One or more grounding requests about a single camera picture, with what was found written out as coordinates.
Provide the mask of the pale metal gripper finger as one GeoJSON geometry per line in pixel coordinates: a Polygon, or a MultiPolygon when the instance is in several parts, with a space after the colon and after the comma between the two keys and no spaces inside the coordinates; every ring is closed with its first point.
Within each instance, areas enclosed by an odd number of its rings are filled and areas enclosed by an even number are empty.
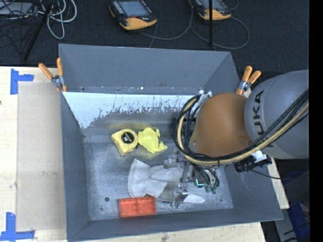
{"type": "Polygon", "coordinates": [[[173,189],[171,207],[177,209],[179,205],[190,195],[186,185],[179,184],[173,189]]]}
{"type": "Polygon", "coordinates": [[[169,169],[173,167],[182,167],[183,166],[183,157],[180,154],[176,154],[168,157],[164,160],[164,168],[169,169]]]}

